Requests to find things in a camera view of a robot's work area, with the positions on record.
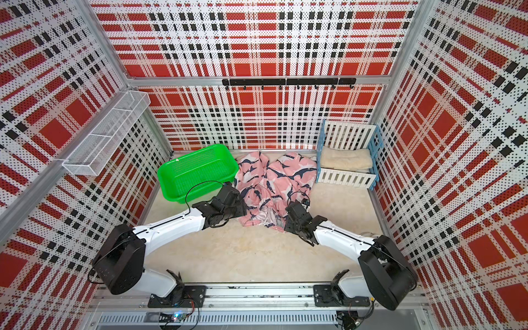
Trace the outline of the pink shark print shorts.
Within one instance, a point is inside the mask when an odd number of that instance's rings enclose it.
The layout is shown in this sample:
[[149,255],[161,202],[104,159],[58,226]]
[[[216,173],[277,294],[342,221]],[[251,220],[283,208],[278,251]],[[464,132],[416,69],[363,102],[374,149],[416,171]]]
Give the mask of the pink shark print shorts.
[[272,161],[256,151],[239,158],[237,163],[235,188],[247,206],[247,214],[239,217],[239,223],[244,227],[262,225],[283,232],[287,206],[309,200],[316,183],[317,162],[296,152]]

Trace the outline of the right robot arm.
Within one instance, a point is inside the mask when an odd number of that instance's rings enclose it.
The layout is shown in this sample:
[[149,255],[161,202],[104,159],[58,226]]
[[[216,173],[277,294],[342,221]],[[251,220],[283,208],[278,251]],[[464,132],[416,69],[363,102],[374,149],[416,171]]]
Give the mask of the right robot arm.
[[325,246],[349,257],[362,271],[360,276],[349,276],[345,269],[330,284],[316,286],[316,306],[367,307],[368,299],[373,299],[394,311],[417,287],[416,272],[389,237],[364,237],[346,231],[324,217],[312,217],[299,202],[291,203],[286,210],[287,232],[311,246]]

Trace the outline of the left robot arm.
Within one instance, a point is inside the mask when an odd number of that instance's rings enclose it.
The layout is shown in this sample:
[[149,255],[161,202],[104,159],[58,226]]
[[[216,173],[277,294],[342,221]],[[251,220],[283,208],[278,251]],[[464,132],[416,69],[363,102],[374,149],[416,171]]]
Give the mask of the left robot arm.
[[243,217],[247,209],[241,193],[227,182],[210,201],[197,202],[180,214],[135,228],[119,225],[94,257],[88,276],[97,276],[98,284],[113,295],[136,290],[166,298],[182,280],[172,271],[146,268],[148,255],[181,237]]

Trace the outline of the green plastic basket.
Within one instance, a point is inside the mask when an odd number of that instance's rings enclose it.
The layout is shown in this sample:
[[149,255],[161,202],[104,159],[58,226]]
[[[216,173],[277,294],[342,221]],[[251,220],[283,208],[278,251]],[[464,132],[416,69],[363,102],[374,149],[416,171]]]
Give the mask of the green plastic basket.
[[185,204],[232,182],[238,171],[228,148],[214,144],[164,163],[158,180],[167,201]]

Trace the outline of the blue white slatted crate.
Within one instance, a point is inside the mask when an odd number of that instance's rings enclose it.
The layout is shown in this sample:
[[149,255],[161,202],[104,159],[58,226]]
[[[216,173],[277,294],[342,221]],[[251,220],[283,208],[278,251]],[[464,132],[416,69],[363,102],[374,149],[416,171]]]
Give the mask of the blue white slatted crate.
[[373,190],[383,147],[376,125],[325,120],[317,141],[317,183]]

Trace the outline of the beige folded towel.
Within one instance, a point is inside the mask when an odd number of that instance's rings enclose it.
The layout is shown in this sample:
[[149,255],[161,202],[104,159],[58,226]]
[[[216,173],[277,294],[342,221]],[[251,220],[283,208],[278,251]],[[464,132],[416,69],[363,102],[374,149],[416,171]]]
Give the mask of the beige folded towel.
[[320,165],[325,169],[355,172],[371,169],[373,161],[367,148],[347,151],[323,147]]

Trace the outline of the green circuit board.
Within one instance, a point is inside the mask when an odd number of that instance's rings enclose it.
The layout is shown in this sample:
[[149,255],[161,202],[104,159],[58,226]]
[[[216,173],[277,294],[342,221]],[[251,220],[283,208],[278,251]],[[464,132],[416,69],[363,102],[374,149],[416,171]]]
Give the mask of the green circuit board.
[[188,318],[188,314],[184,312],[175,313],[160,313],[158,321],[160,323],[182,323]]

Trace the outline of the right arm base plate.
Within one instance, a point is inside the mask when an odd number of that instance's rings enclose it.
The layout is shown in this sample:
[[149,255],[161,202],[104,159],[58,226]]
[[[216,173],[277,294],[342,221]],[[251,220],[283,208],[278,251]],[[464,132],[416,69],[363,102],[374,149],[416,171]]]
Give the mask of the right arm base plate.
[[368,297],[347,297],[336,285],[315,285],[313,294],[317,307],[369,307],[371,305]]

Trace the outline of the aluminium front rail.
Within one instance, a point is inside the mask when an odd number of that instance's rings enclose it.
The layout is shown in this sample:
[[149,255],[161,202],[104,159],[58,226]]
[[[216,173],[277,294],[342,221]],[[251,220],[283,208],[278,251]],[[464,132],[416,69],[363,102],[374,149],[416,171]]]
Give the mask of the aluminium front rail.
[[[207,283],[201,299],[202,312],[252,310],[315,310],[329,302],[331,294],[320,295],[316,283]],[[114,296],[97,290],[89,312],[143,312],[148,309],[149,294],[139,291]]]

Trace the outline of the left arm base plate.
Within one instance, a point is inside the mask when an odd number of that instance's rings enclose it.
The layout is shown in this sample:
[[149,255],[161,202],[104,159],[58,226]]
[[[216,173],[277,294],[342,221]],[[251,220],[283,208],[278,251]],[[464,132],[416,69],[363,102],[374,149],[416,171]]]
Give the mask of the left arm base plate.
[[148,308],[202,308],[206,297],[205,285],[177,286],[166,298],[151,294]]

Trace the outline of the black wall hook rail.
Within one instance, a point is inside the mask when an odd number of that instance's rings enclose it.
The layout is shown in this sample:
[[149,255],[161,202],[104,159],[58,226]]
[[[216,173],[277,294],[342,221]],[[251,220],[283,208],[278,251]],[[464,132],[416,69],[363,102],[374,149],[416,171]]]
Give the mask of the black wall hook rail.
[[249,87],[249,86],[319,86],[319,85],[344,85],[353,86],[357,78],[238,78],[223,79],[224,87]]

